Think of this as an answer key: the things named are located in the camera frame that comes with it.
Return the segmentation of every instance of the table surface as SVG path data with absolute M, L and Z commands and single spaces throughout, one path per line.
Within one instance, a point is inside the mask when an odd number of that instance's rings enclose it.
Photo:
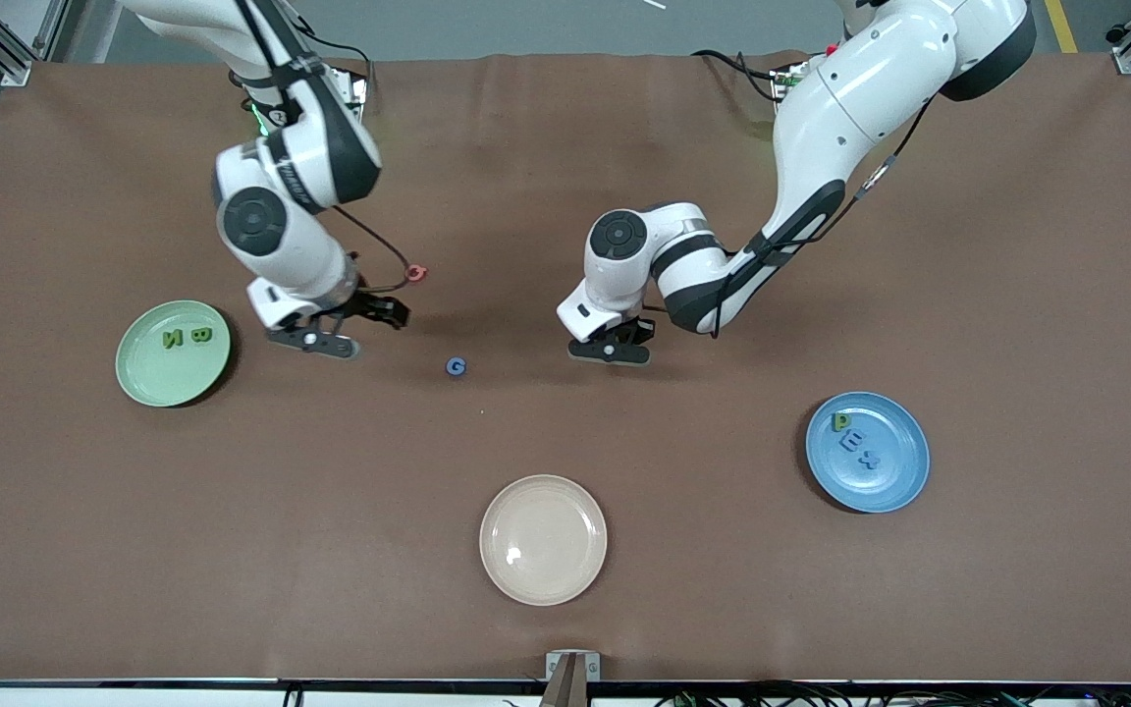
M 1131 681 L 1131 77 L 1107 57 L 938 100 L 830 239 L 718 340 L 663 324 L 645 370 L 567 359 L 553 308 L 612 207 L 691 198 L 732 247 L 762 224 L 770 107 L 741 77 L 382 63 L 387 167 L 353 208 L 431 270 L 407 330 L 348 325 L 356 362 L 257 331 L 208 197 L 252 135 L 238 101 L 215 66 L 51 63 L 0 100 L 0 679 L 519 676 L 585 647 L 615 680 Z M 238 368 L 138 406 L 116 342 L 179 299 L 230 313 Z M 897 514 L 805 469 L 809 414 L 852 389 L 927 433 Z M 477 555 L 535 473 L 610 528 L 549 609 Z

